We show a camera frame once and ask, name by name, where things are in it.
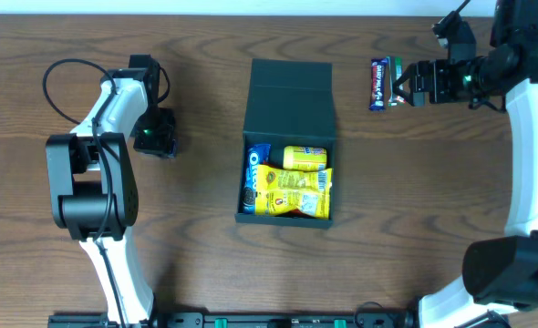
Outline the green chocolate bar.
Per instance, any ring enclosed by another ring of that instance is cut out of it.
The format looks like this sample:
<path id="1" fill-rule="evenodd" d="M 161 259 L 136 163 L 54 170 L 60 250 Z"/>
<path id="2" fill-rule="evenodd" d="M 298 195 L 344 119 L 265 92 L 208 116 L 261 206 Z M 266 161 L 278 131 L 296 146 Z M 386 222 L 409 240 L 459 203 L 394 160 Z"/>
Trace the green chocolate bar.
<path id="1" fill-rule="evenodd" d="M 393 88 L 393 84 L 402 76 L 402 59 L 397 56 L 387 56 L 386 60 L 388 61 L 388 77 L 389 77 L 389 87 L 390 92 L 388 105 L 390 107 L 395 107 L 398 105 L 404 105 L 406 100 L 398 95 Z"/>

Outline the purple dairy milk bar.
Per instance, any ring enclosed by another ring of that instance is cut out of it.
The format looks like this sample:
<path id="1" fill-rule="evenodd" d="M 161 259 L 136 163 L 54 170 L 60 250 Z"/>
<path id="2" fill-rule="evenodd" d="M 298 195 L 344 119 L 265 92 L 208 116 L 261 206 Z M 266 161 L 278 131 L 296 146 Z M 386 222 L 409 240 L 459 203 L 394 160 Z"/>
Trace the purple dairy milk bar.
<path id="1" fill-rule="evenodd" d="M 388 60 L 375 58 L 371 60 L 371 94 L 369 109 L 383 111 L 385 109 L 385 77 Z"/>

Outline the blue oreo cookie pack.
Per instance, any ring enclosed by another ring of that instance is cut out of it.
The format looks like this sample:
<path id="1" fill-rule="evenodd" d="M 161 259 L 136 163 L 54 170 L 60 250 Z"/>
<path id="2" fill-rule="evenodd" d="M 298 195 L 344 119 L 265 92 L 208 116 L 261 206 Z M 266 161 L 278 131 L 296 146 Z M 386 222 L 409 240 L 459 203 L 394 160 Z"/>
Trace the blue oreo cookie pack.
<path id="1" fill-rule="evenodd" d="M 258 169 L 266 164 L 270 155 L 270 144 L 254 144 L 247 149 L 245 156 L 245 174 L 242 193 L 243 212 L 254 214 Z"/>

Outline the dark green box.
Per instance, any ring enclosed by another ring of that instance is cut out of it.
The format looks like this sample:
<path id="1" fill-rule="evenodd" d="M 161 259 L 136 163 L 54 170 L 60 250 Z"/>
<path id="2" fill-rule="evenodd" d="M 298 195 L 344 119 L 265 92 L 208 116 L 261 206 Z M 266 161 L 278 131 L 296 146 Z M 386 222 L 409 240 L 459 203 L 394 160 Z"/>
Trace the dark green box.
<path id="1" fill-rule="evenodd" d="M 334 212 L 325 220 L 304 214 L 266 216 L 249 214 L 243 201 L 253 193 L 245 188 L 248 150 L 257 144 L 271 146 L 267 163 L 283 166 L 284 148 L 305 146 L 326 150 L 326 166 L 336 166 L 336 111 L 332 91 L 332 65 L 255 58 L 243 123 L 243 154 L 237 210 L 238 223 L 328 229 Z"/>

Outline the yellow candy roll tube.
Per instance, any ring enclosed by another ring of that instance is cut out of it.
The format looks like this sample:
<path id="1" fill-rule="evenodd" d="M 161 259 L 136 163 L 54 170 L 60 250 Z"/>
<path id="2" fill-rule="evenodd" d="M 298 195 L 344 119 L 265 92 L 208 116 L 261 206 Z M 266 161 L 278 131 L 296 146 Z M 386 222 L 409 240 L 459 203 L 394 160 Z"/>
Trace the yellow candy roll tube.
<path id="1" fill-rule="evenodd" d="M 327 152 L 323 148 L 286 146 L 283 167 L 289 170 L 320 171 L 326 169 Z"/>

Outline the yellow candy bag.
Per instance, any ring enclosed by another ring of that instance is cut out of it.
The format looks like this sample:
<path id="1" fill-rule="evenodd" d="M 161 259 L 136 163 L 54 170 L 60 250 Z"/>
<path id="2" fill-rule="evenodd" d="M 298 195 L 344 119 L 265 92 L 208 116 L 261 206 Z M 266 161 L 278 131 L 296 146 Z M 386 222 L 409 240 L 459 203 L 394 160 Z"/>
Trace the yellow candy bag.
<path id="1" fill-rule="evenodd" d="M 298 171 L 260 165 L 254 213 L 278 216 L 299 209 L 313 218 L 327 220 L 332 178 L 332 169 Z"/>

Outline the blue eclipse mint tin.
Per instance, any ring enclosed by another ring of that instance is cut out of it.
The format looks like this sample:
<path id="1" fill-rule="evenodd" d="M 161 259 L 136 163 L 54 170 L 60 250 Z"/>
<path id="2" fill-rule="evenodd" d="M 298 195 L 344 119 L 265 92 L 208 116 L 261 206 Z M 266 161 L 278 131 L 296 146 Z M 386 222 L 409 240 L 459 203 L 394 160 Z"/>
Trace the blue eclipse mint tin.
<path id="1" fill-rule="evenodd" d="M 177 154 L 177 140 L 176 139 L 173 139 L 171 141 L 171 153 L 170 153 L 170 158 L 172 159 L 175 159 L 176 158 L 176 155 Z"/>

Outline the red candy bag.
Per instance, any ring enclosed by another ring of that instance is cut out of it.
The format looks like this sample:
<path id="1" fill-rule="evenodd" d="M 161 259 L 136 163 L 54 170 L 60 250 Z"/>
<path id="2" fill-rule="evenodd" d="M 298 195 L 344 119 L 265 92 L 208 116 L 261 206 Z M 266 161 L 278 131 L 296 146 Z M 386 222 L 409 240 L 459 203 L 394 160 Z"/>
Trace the red candy bag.
<path id="1" fill-rule="evenodd" d="M 295 210 L 291 210 L 290 213 L 292 215 L 295 215 L 295 216 L 300 216 L 300 217 L 311 217 L 310 215 L 300 211 L 299 209 L 295 209 Z"/>

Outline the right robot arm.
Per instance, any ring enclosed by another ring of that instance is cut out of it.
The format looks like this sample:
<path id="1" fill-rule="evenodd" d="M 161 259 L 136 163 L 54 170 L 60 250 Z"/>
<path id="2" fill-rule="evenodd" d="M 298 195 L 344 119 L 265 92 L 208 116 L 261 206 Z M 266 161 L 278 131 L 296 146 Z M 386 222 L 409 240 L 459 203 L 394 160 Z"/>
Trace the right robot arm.
<path id="1" fill-rule="evenodd" d="M 512 197 L 502 237 L 477 241 L 455 281 L 419 300 L 418 327 L 472 327 L 538 309 L 538 36 L 514 36 L 486 56 L 419 61 L 393 90 L 411 106 L 467 102 L 499 112 L 512 130 Z"/>

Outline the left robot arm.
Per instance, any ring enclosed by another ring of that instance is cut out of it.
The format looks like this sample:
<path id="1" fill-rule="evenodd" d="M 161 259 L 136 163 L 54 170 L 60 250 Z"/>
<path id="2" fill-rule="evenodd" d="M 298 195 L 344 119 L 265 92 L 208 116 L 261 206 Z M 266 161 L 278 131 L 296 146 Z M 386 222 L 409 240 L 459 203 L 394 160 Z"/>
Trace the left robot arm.
<path id="1" fill-rule="evenodd" d="M 51 326 L 153 327 L 157 310 L 133 240 L 139 192 L 129 151 L 161 159 L 176 155 L 175 118 L 161 108 L 167 72 L 150 56 L 104 70 L 100 96 L 67 134 L 46 143 L 53 219 L 90 258 L 108 310 L 90 319 L 50 318 Z"/>

